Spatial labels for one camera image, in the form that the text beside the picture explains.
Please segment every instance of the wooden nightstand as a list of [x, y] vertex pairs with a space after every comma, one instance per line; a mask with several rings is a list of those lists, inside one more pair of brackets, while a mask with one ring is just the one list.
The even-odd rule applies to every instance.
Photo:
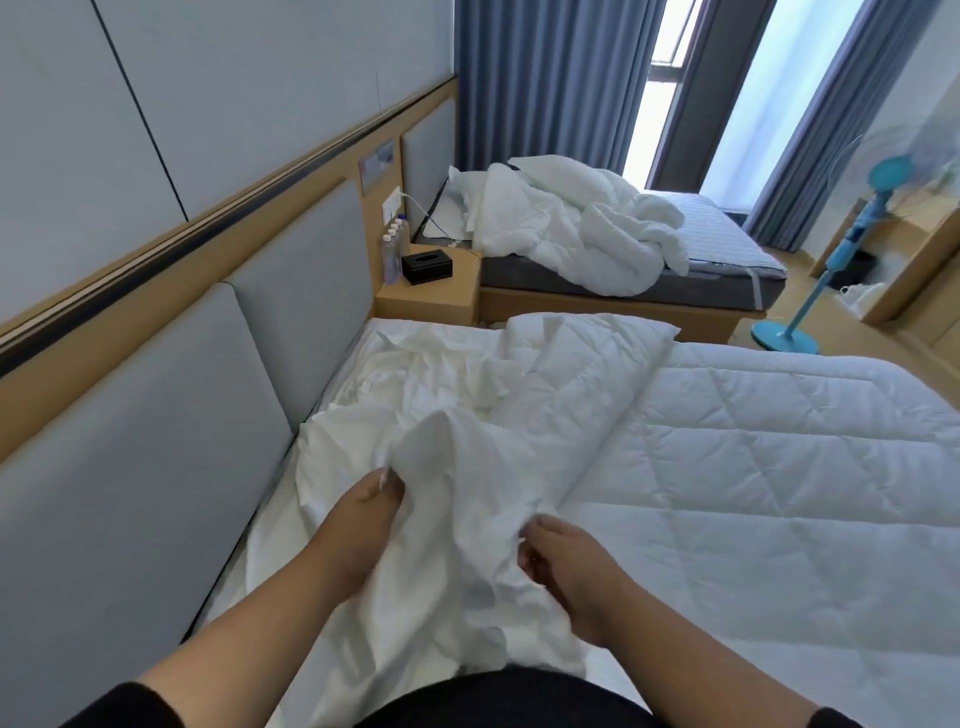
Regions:
[[[410, 254], [441, 248], [410, 246]], [[434, 324], [476, 326], [480, 297], [480, 257], [464, 248], [443, 248], [453, 260], [453, 277], [410, 285], [401, 278], [376, 294], [376, 315], [383, 319], [410, 319]]]

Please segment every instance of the gray mattress pad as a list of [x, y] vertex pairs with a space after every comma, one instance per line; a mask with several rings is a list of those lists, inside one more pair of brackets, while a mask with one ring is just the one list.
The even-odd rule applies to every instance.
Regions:
[[[485, 257], [480, 268], [480, 285], [602, 298], [522, 255]], [[786, 280], [757, 277], [756, 285], [759, 287], [760, 310], [765, 311], [783, 292]], [[653, 286], [638, 296], [622, 300], [757, 310], [755, 280], [746, 271], [739, 274], [690, 271], [686, 276], [678, 276], [666, 268]]]

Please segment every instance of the blue curtain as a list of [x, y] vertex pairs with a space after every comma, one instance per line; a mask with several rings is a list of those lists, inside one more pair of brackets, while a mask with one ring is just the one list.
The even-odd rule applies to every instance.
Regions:
[[870, 127], [939, 4], [867, 0], [743, 226], [756, 242], [800, 249], [836, 182], [834, 161]]
[[666, 0], [457, 0], [458, 159], [623, 172]]

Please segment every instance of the gray headboard panel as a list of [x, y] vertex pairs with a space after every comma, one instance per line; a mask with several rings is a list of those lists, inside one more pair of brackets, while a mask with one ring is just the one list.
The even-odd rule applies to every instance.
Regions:
[[[425, 209], [433, 205], [453, 164], [456, 127], [457, 106], [453, 99], [447, 99], [400, 138], [403, 189]], [[409, 200], [404, 207], [410, 232], [415, 232], [424, 215]]]
[[228, 283], [296, 431], [373, 302], [356, 185], [344, 182], [326, 195]]
[[0, 725], [175, 649], [291, 439], [220, 283], [0, 465]]

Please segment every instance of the wall socket panel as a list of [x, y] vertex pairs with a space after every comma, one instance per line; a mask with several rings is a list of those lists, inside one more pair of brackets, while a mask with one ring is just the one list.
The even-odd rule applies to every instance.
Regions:
[[390, 197], [383, 201], [383, 224], [388, 225], [391, 220], [400, 212], [400, 205], [403, 204], [403, 198], [400, 197], [400, 188], [397, 187], [390, 193]]

